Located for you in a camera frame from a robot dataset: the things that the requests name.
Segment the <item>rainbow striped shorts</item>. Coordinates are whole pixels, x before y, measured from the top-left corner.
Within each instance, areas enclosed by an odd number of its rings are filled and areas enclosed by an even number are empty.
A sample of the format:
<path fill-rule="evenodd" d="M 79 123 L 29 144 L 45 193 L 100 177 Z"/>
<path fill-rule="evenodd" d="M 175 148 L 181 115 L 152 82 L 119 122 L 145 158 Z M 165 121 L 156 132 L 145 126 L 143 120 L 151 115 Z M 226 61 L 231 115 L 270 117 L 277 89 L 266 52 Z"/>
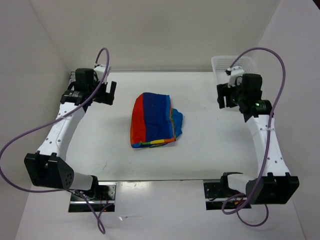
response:
<path fill-rule="evenodd" d="M 169 95 L 142 93 L 132 110 L 131 147 L 154 148 L 175 142 L 183 133 L 183 118 L 183 114 L 172 107 Z"/>

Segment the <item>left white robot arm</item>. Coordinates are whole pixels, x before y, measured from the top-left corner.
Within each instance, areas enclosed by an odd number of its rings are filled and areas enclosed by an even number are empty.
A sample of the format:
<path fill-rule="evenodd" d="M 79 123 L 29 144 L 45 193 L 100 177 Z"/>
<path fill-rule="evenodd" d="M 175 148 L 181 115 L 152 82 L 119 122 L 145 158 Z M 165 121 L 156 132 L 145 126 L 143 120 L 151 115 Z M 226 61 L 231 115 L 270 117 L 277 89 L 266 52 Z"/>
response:
<path fill-rule="evenodd" d="M 116 82 L 107 80 L 102 68 L 77 68 L 72 81 L 60 99 L 59 111 L 41 146 L 28 153 L 24 164 L 34 186 L 82 193 L 87 199 L 96 199 L 102 188 L 97 176 L 74 171 L 67 164 L 67 151 L 81 119 L 92 102 L 112 105 Z"/>

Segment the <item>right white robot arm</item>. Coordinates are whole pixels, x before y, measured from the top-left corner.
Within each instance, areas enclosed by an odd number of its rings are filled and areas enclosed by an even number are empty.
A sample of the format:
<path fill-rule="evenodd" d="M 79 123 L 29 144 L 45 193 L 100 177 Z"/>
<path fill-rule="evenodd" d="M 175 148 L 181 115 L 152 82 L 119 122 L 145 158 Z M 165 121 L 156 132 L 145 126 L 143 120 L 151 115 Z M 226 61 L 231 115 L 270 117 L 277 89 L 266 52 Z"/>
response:
<path fill-rule="evenodd" d="M 300 182 L 285 164 L 275 130 L 274 105 L 262 99 L 262 76 L 228 72 L 229 82 L 217 85 L 219 107 L 238 107 L 253 139 L 258 162 L 257 178 L 231 173 L 219 184 L 219 191 L 230 197 L 245 194 L 251 205 L 286 204 Z"/>

